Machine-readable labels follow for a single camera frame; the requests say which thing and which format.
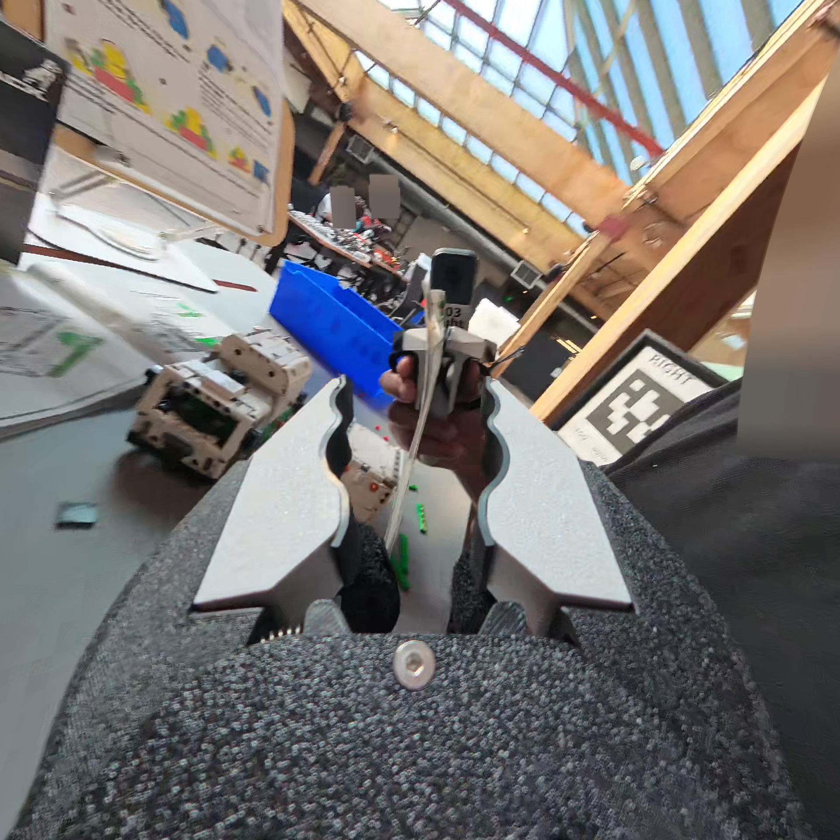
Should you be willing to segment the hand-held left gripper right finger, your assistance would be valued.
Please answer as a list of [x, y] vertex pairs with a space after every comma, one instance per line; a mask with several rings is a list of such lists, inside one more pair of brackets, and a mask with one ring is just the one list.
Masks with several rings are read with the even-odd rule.
[[581, 462], [496, 380], [486, 380], [474, 579], [549, 636], [564, 608], [632, 614], [635, 603]]

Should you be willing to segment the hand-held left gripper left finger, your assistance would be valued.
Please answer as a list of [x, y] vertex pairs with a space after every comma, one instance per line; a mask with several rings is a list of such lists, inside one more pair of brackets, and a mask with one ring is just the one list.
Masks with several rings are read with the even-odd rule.
[[251, 457], [192, 608], [265, 608], [283, 627], [358, 576], [358, 522], [342, 476], [352, 383], [328, 382]]

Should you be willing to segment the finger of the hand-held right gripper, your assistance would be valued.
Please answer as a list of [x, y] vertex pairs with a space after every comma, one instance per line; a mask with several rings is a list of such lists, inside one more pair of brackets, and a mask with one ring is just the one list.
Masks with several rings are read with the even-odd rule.
[[441, 368], [448, 370], [468, 362], [492, 365], [496, 361], [496, 345], [465, 329], [446, 329]]
[[413, 358], [415, 370], [431, 369], [435, 354], [432, 329], [408, 329], [400, 335], [399, 361]]

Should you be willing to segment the white lego instruction booklet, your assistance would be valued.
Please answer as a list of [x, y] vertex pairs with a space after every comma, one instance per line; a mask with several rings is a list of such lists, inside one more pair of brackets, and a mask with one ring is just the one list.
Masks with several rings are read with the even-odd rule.
[[[402, 461], [400, 480], [392, 499], [392, 512], [387, 524], [384, 536], [385, 550], [391, 553], [394, 550], [396, 540], [400, 531], [403, 517], [403, 503], [408, 492], [413, 468], [417, 459], [418, 449], [424, 435], [424, 429], [434, 402], [434, 393], [437, 388], [438, 376], [442, 362], [442, 352], [445, 337], [445, 293], [442, 290], [431, 287], [431, 280], [423, 282], [423, 329], [432, 329], [435, 332], [435, 354], [432, 368], [426, 370], [415, 370], [415, 412], [417, 420], [413, 432], [410, 448]], [[399, 361], [399, 340], [394, 341], [395, 360]]]

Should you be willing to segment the small white lego assembly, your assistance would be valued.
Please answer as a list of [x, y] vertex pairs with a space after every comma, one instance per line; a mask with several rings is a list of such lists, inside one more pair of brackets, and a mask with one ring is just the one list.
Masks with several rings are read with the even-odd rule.
[[351, 460], [342, 482], [356, 520], [373, 526], [397, 489], [403, 452], [379, 432], [356, 422], [348, 428], [348, 440]]

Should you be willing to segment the white lego truck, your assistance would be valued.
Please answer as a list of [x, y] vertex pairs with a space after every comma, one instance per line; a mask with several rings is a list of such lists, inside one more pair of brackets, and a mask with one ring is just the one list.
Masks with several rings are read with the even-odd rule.
[[219, 480], [302, 406], [311, 373], [289, 337], [231, 333], [202, 358], [147, 371], [127, 442], [164, 467]]

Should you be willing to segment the person's right hand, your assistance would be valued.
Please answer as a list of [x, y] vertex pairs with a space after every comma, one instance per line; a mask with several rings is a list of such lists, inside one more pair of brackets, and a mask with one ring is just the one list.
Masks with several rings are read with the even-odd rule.
[[[380, 380], [383, 391], [393, 398], [387, 413], [392, 437], [405, 450], [411, 446], [417, 422], [413, 363], [413, 358], [399, 360]], [[488, 482], [482, 465], [486, 428], [478, 408], [482, 372], [474, 361], [465, 367], [454, 411], [444, 418], [428, 418], [418, 449], [420, 456], [451, 471], [474, 505]]]

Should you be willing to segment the white storage box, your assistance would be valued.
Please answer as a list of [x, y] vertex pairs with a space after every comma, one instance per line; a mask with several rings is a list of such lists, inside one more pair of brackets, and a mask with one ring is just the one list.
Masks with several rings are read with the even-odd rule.
[[471, 314], [468, 332], [479, 338], [494, 343], [498, 349], [520, 329], [519, 320], [509, 310], [482, 298]]

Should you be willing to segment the blue plastic bin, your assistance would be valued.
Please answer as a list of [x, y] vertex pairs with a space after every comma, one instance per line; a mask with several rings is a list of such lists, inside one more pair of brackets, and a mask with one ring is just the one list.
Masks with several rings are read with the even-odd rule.
[[285, 261], [269, 315], [324, 367], [345, 375], [357, 396], [380, 408], [391, 401], [380, 378], [401, 330], [337, 277]]

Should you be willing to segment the cluttered background work table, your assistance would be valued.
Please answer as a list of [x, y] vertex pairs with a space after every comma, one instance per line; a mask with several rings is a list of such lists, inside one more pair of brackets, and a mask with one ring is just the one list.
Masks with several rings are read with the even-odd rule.
[[401, 261], [370, 236], [372, 231], [357, 234], [352, 230], [336, 229], [315, 217], [294, 208], [287, 211], [289, 230], [295, 228], [319, 247], [327, 249], [351, 263], [379, 268], [395, 275], [403, 273]]

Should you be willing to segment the black framed marker sign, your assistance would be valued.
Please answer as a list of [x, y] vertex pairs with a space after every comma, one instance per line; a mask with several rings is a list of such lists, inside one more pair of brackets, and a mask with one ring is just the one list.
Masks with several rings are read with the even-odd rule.
[[15, 266], [39, 192], [69, 65], [1, 21], [1, 260]]
[[683, 405], [726, 383], [705, 364], [645, 330], [553, 423], [578, 458], [609, 466]]

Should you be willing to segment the person's black sweater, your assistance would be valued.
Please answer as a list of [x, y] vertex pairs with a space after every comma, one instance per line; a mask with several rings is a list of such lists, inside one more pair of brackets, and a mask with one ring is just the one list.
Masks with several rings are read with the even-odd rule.
[[741, 381], [603, 467], [708, 591], [818, 838], [839, 837], [839, 467], [737, 447]]

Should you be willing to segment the printed paper sheet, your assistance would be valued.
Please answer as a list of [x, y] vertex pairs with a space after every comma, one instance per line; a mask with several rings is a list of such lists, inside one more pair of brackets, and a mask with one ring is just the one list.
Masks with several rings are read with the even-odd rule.
[[202, 357], [233, 328], [173, 286], [119, 269], [2, 266], [2, 437], [131, 395], [152, 364]]

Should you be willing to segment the clear board stand base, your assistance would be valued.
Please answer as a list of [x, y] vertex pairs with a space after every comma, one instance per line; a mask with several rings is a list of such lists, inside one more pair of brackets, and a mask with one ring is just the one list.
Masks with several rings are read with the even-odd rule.
[[144, 261], [159, 261], [169, 247], [220, 230], [215, 224], [157, 230], [67, 201], [53, 199], [51, 206], [53, 214], [63, 223], [76, 226], [103, 244]]

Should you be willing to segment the wooden board with instruction sheet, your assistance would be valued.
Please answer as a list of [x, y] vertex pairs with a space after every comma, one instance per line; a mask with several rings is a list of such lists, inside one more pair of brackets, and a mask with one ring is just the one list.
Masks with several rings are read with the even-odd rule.
[[280, 1], [42, 2], [59, 119], [106, 171], [254, 240], [288, 227], [295, 130]]

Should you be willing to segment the thin wooden post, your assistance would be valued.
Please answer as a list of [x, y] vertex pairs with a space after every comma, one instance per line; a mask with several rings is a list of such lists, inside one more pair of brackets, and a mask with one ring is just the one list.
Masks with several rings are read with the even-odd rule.
[[520, 321], [519, 331], [501, 347], [499, 358], [489, 368], [489, 376], [494, 379], [501, 377], [561, 302], [582, 279], [591, 273], [602, 253], [612, 242], [610, 236], [601, 230], [596, 230], [584, 241], [583, 245], [574, 252], [566, 271], [541, 292], [539, 298], [527, 311], [525, 318]]

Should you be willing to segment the thick wooden post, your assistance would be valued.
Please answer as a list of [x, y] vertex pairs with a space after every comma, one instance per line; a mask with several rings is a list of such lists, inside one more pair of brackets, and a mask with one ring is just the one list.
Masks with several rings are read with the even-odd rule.
[[824, 81], [754, 155], [531, 406], [559, 420], [645, 331], [692, 350], [758, 285], [784, 192]]

